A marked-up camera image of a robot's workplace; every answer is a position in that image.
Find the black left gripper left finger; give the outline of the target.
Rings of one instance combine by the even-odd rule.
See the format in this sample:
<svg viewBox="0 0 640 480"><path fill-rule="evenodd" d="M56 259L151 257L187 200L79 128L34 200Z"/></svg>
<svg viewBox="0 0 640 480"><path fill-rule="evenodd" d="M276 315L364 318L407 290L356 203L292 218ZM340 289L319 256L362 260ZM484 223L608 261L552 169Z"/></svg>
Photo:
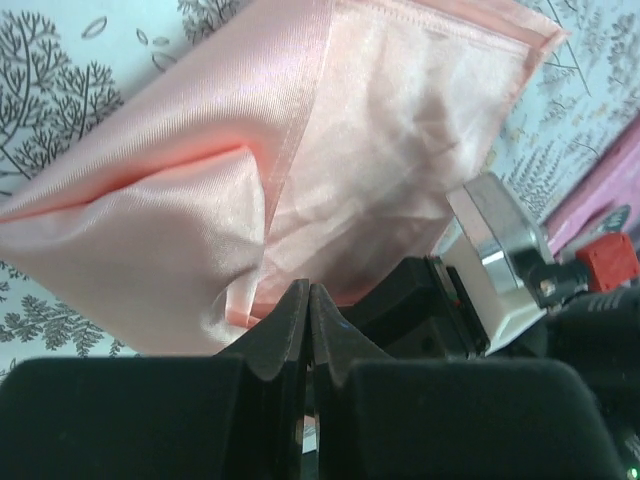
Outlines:
<svg viewBox="0 0 640 480"><path fill-rule="evenodd" d="M1 386L5 479L296 479L310 286L205 357L33 359Z"/></svg>

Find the peach satin napkin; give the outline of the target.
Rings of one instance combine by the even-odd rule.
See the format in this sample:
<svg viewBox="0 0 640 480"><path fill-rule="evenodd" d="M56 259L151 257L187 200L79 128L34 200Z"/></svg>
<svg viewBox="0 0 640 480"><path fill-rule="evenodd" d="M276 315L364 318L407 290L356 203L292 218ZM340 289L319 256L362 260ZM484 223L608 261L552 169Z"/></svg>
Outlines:
<svg viewBox="0 0 640 480"><path fill-rule="evenodd" d="M429 253L565 40L514 1L255 1L1 208L1 257L146 354L214 354L297 278Z"/></svg>

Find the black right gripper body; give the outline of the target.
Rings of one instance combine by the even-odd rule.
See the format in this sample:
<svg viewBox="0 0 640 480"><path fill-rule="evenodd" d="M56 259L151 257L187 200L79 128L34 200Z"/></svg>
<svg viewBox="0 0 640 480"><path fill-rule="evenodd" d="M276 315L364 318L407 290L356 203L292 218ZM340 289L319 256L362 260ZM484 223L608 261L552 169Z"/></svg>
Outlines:
<svg viewBox="0 0 640 480"><path fill-rule="evenodd" d="M585 267L547 271L563 293L507 345L480 318L487 294L473 294L472 263L437 257L402 260L346 319L396 358L554 359L574 368L594 392L627 476L639 476L639 288L594 293Z"/></svg>

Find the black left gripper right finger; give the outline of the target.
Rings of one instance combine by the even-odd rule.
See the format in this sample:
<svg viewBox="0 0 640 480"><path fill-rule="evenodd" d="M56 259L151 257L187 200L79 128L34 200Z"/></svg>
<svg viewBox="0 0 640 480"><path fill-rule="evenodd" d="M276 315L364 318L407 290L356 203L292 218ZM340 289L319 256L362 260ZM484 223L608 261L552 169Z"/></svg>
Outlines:
<svg viewBox="0 0 640 480"><path fill-rule="evenodd" d="M549 360L397 360L309 296L323 479L623 479L596 402Z"/></svg>

